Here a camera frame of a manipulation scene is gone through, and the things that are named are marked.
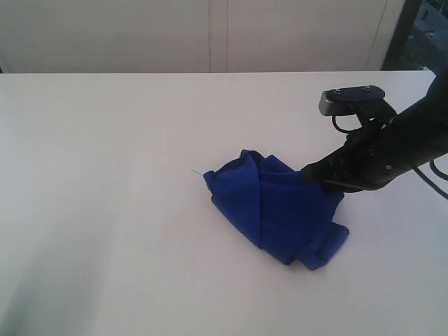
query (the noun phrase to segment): blue towel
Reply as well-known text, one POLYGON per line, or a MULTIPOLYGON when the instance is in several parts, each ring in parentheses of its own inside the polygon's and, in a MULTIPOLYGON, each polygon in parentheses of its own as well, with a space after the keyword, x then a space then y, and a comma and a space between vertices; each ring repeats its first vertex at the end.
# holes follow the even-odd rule
POLYGON ((204 179, 223 215, 285 265, 298 259, 310 270, 324 266, 349 235, 332 222, 344 193, 327 194, 320 183, 306 184, 301 171, 273 155, 243 150, 204 179))

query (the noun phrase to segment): white table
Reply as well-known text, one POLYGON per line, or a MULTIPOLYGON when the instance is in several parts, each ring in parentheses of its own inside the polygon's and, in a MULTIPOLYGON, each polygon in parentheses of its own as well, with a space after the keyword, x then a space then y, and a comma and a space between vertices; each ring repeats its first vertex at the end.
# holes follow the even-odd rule
POLYGON ((448 206, 414 173, 347 195, 351 234, 310 272, 252 246, 191 171, 243 148, 300 169, 344 141, 323 90, 378 85, 401 111, 432 79, 0 76, 1 336, 446 335, 448 206))

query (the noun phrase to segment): white tabletop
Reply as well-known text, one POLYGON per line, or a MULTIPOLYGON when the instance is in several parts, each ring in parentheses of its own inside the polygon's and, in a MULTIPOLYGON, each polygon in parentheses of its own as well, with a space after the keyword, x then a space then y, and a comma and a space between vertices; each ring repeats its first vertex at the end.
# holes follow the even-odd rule
POLYGON ((344 142, 322 91, 378 85, 401 111, 432 79, 0 76, 0 335, 446 335, 448 206, 414 173, 347 195, 351 234, 310 272, 254 247, 191 171, 243 148, 300 169, 344 142))

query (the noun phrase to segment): crumpled fabric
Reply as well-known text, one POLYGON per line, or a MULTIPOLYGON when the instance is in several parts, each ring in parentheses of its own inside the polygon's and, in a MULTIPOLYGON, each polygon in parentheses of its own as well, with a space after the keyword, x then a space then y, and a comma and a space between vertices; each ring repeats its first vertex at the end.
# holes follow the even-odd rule
POLYGON ((301 171, 273 155, 243 150, 218 171, 205 173, 204 180, 211 201, 231 224, 285 265, 299 260, 309 270, 324 266, 349 235, 332 222, 344 193, 306 184, 301 171))

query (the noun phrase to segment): blue cloth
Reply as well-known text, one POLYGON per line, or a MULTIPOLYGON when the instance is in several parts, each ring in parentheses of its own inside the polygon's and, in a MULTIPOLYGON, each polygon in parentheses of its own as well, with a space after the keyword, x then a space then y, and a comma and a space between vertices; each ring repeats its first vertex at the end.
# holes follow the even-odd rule
POLYGON ((332 222, 342 192, 327 194, 306 184, 273 155, 243 150, 238 159, 204 179, 211 201, 253 244, 285 265, 295 259, 308 269, 325 265, 349 230, 332 222))

